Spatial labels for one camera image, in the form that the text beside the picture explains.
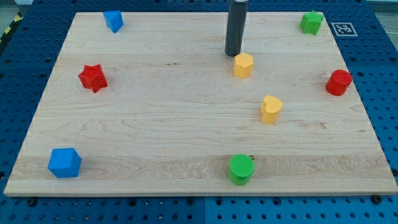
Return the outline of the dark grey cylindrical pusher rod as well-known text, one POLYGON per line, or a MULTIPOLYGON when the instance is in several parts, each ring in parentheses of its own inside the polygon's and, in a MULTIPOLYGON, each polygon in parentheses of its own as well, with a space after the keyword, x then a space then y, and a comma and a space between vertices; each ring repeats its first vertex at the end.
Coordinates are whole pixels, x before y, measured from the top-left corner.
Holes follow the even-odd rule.
POLYGON ((224 52, 234 57, 241 52, 248 0, 230 0, 224 52))

